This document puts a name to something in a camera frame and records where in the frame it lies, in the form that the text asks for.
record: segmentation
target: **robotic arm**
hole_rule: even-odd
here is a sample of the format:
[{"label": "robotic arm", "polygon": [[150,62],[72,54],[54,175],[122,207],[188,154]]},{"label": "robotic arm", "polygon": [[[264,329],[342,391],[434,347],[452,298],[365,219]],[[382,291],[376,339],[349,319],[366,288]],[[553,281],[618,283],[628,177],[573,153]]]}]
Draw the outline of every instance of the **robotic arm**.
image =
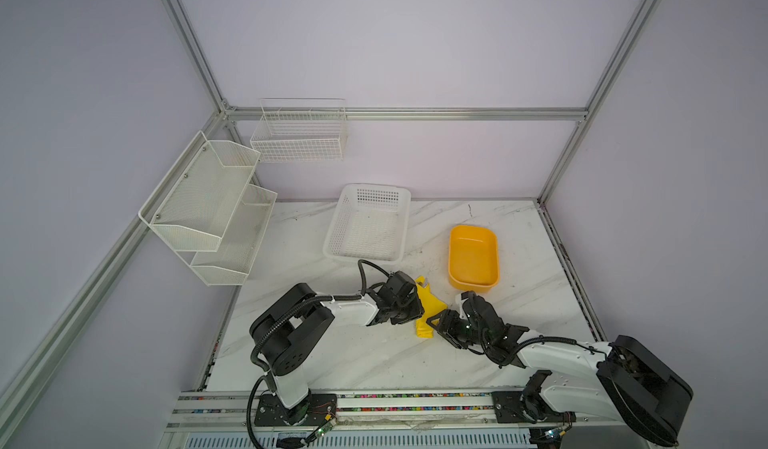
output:
[{"label": "robotic arm", "polygon": [[[378,269],[387,281],[366,287],[363,264]],[[358,266],[359,294],[318,295],[300,283],[250,327],[256,343],[251,361],[264,369],[288,425],[297,425],[306,416],[310,390],[301,365],[334,319],[337,324],[403,324],[424,313],[416,283],[407,274],[389,273],[362,260]],[[598,415],[624,421],[655,444],[677,445],[693,392],[636,340],[619,336],[611,343],[588,343],[542,335],[505,324],[490,303],[471,291],[457,296],[457,303],[458,311],[446,309],[427,320],[443,339],[457,349],[484,355],[499,367],[538,369],[519,397],[515,393],[516,399],[509,401],[515,414],[531,423],[569,412]],[[294,325],[294,318],[301,323]],[[550,431],[547,442],[559,441],[562,434]]]}]

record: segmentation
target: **orange plastic bin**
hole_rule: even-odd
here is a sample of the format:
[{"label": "orange plastic bin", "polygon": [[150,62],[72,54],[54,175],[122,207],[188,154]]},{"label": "orange plastic bin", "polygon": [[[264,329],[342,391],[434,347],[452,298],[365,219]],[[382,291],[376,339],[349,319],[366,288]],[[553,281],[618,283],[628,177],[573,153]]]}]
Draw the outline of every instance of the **orange plastic bin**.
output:
[{"label": "orange plastic bin", "polygon": [[457,225],[448,244],[448,278],[453,287],[487,292],[498,284],[498,241],[490,229]]}]

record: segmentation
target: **yellow cloth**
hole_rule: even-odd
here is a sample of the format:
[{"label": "yellow cloth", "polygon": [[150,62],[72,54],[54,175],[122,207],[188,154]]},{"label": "yellow cloth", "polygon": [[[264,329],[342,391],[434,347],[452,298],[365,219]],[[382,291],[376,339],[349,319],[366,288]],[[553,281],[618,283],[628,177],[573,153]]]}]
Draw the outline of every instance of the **yellow cloth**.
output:
[{"label": "yellow cloth", "polygon": [[416,278],[418,299],[422,302],[422,307],[424,308],[424,315],[416,321],[416,335],[420,338],[431,338],[434,329],[427,325],[427,318],[447,309],[448,305],[432,295],[429,291],[429,284],[426,286],[422,285],[425,282],[426,278],[423,275]]}]

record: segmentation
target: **mesh organizer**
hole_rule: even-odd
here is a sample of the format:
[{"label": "mesh organizer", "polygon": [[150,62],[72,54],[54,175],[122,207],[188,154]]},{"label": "mesh organizer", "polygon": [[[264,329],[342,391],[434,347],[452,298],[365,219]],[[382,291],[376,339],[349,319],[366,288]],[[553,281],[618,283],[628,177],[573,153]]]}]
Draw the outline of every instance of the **mesh organizer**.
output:
[{"label": "mesh organizer", "polygon": [[[152,204],[163,182],[139,217],[206,285],[241,285],[256,259],[277,194],[250,183],[258,151],[208,140],[203,133],[190,147],[195,144],[199,149],[165,199]],[[190,253],[191,259],[182,253]]]},{"label": "mesh organizer", "polygon": [[331,259],[398,264],[406,248],[407,189],[375,184],[344,186],[322,253]]},{"label": "mesh organizer", "polygon": [[263,163],[344,159],[344,99],[262,99],[250,145]]}]

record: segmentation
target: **black mounting plate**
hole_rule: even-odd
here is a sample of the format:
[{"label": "black mounting plate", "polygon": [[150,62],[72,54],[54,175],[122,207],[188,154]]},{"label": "black mounting plate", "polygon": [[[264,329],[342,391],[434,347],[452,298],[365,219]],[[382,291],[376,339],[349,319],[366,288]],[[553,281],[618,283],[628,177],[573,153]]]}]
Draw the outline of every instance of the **black mounting plate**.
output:
[{"label": "black mounting plate", "polygon": [[[256,427],[288,426],[283,418],[283,405],[280,399],[272,394],[264,394],[259,397],[259,406],[254,412],[254,425]],[[335,394],[310,394],[310,406],[306,412],[306,418],[299,426],[317,427],[325,424],[326,415],[336,415]]]},{"label": "black mounting plate", "polygon": [[[493,399],[493,410],[496,413],[496,422],[499,424],[510,424],[530,421],[520,414],[520,395],[522,391],[496,391],[491,393]],[[557,413],[547,415],[542,421],[543,424],[562,424],[564,421],[575,421],[576,414]]]}]

